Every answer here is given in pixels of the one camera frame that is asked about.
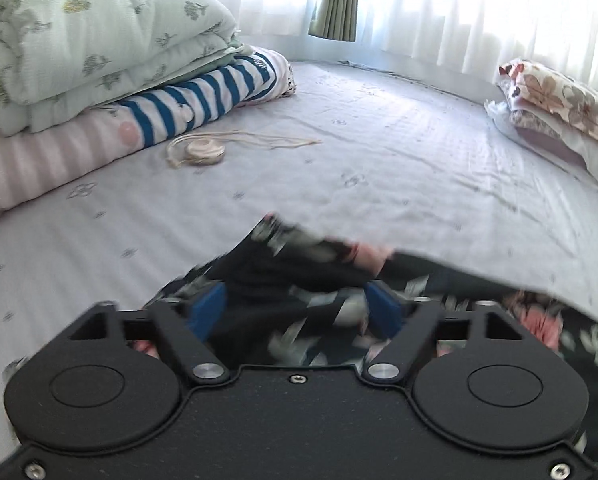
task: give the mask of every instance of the beige cord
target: beige cord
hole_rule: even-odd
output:
[[[183,158],[177,159],[173,156],[173,148],[188,140],[184,150]],[[303,139],[301,137],[281,137],[267,136],[263,134],[251,134],[250,132],[193,132],[185,134],[171,140],[166,147],[166,158],[173,168],[178,168],[182,164],[207,165],[217,164],[223,158],[225,148],[220,142],[235,140],[252,146],[260,146],[274,150],[275,148],[301,148],[311,144],[320,144],[320,140]]]

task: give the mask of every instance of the white bed sheet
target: white bed sheet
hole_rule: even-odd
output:
[[[179,170],[155,146],[2,217],[0,397],[3,368],[92,303],[140,308],[269,211],[544,290],[598,319],[598,190],[503,137],[481,105],[349,66],[293,67],[295,96],[205,129],[323,144],[230,144],[218,166]],[[0,398],[0,460],[12,449]]]

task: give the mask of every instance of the blue stripe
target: blue stripe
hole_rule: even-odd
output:
[[[268,92],[270,92],[277,84],[277,71],[275,70],[275,66],[270,62],[270,60],[264,56],[263,54],[260,54],[258,52],[255,52],[254,54],[255,56],[259,56],[260,58],[263,58],[266,63],[268,63],[268,66],[272,69],[273,74],[275,75],[275,79],[272,81],[272,84],[266,88],[265,90],[262,90],[261,92],[259,92],[257,95],[252,96],[248,99],[246,99],[246,101],[253,101],[255,99],[261,99],[262,97],[264,97],[266,94],[268,94]]]
[[[263,78],[263,82],[267,83],[268,80],[270,79],[270,72],[268,72],[268,70],[266,68],[262,68],[259,65],[257,65],[255,63],[255,60],[252,59],[252,57],[246,57],[246,56],[235,56],[235,59],[242,59],[244,61],[247,61],[248,63],[250,63],[254,68],[256,68],[259,73],[261,74],[261,77]]]
[[[228,70],[226,67],[221,67],[219,69],[219,72],[223,74],[223,80],[225,81],[225,85],[228,87],[230,95],[233,96],[234,108],[237,104],[239,104],[239,101],[241,101],[241,96],[239,95],[239,89],[237,88],[237,84],[234,82],[234,77],[230,73],[230,70]]]
[[[217,119],[219,117],[223,117],[225,115],[225,110],[223,108],[223,103],[221,102],[221,88],[219,87],[217,80],[209,74],[199,76],[199,79],[206,81],[208,85],[210,85],[215,91],[215,101],[217,101]]]
[[[183,97],[182,93],[179,90],[175,90],[174,88],[172,88],[172,86],[166,86],[162,88],[162,90],[164,92],[167,92],[181,106],[190,108],[190,110],[192,111],[192,120],[189,121],[188,125],[186,126],[186,132],[192,130],[192,128],[195,127],[195,111],[192,110],[192,107],[188,104],[186,98]]]
[[[255,80],[252,78],[252,75],[250,75],[250,72],[246,70],[246,67],[244,67],[242,64],[235,64],[233,65],[233,68],[236,68],[236,70],[241,72],[243,80],[248,87],[248,93],[246,94],[246,97],[248,97],[253,91],[255,91]]]
[[[177,86],[181,86],[181,88],[187,88],[195,93],[199,99],[199,102],[201,103],[201,107],[204,109],[204,120],[201,121],[201,124],[207,123],[211,118],[210,107],[208,106],[208,101],[205,100],[204,93],[201,91],[201,88],[199,88],[199,85],[197,83],[187,82],[180,83]]]
[[[139,126],[143,130],[143,147],[147,148],[154,144],[154,131],[153,124],[150,122],[148,116],[143,113],[143,110],[134,101],[121,101],[119,104],[130,108],[130,111],[134,114],[134,118],[137,119]]]
[[[157,107],[159,115],[161,116],[161,119],[163,120],[164,126],[166,126],[167,137],[169,139],[174,137],[177,131],[175,129],[175,120],[172,117],[172,112],[170,112],[170,109],[163,104],[163,102],[152,92],[141,94],[141,97],[144,97],[148,101],[152,101],[154,103],[154,105]]]

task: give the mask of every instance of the black circular disc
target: black circular disc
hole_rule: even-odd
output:
[[[492,450],[521,450],[571,438],[588,407],[577,373],[551,351],[488,341],[433,359],[413,396],[439,428]]]
[[[133,442],[162,425],[178,400],[179,383],[165,364],[101,340],[41,351],[4,393],[18,434],[73,451]]]

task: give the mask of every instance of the sheer white curtain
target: sheer white curtain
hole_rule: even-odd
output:
[[[360,0],[354,44],[307,35],[316,0],[220,1],[245,41],[292,59],[348,59],[480,100],[519,56],[598,88],[598,0]]]

